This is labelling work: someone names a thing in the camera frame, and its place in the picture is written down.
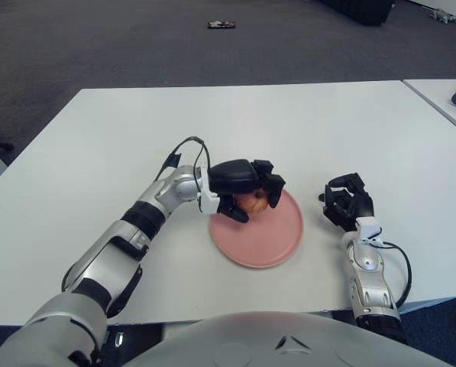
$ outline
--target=phone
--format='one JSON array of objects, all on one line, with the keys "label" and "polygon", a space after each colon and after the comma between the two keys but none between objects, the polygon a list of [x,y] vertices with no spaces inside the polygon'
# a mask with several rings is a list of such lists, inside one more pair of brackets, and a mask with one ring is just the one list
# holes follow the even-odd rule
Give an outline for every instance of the phone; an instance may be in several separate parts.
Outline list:
[{"label": "phone", "polygon": [[233,21],[210,21],[207,24],[209,29],[224,29],[224,28],[236,28],[236,25]]}]

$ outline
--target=black bag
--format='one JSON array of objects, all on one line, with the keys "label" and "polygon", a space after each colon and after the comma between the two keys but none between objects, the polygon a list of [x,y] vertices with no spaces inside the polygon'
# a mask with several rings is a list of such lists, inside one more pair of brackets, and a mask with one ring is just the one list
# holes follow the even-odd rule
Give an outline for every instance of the black bag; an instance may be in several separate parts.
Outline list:
[{"label": "black bag", "polygon": [[387,20],[394,0],[322,0],[365,25],[381,25]]}]

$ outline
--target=white table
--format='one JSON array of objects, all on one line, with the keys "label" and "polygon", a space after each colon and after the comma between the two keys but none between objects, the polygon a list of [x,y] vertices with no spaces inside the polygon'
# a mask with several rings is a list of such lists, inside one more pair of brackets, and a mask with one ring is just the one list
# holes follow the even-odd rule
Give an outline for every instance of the white table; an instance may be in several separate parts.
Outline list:
[{"label": "white table", "polygon": [[[409,301],[456,296],[456,128],[401,82],[84,89],[0,177],[0,324],[22,324],[60,291],[66,269],[187,135],[205,139],[213,164],[271,160],[301,206],[302,245],[275,268],[243,268],[214,246],[196,203],[186,204],[155,238],[112,323],[350,307],[341,232],[317,196],[355,171],[384,238],[412,262]],[[398,253],[384,254],[398,297],[405,267]]]},{"label": "white table", "polygon": [[456,106],[451,102],[456,92],[456,79],[404,80],[404,83],[456,125]]}]

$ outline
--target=red apple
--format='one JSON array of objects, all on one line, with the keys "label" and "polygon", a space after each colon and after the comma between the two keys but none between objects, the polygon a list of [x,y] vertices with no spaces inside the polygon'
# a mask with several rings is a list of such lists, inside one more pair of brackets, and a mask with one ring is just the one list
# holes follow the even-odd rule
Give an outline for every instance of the red apple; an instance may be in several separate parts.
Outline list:
[{"label": "red apple", "polygon": [[263,212],[268,206],[268,195],[264,189],[255,190],[253,193],[234,195],[236,205],[248,214]]}]

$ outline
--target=pink plate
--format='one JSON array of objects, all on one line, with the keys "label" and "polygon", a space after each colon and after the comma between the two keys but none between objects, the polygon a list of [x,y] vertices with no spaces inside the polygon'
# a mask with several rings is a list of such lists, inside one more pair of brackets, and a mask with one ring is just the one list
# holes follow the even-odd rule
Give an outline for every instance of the pink plate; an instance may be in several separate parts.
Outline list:
[{"label": "pink plate", "polygon": [[250,268],[269,268],[294,255],[303,221],[301,209],[284,190],[275,209],[251,214],[246,224],[215,214],[210,229],[214,243],[231,260]]}]

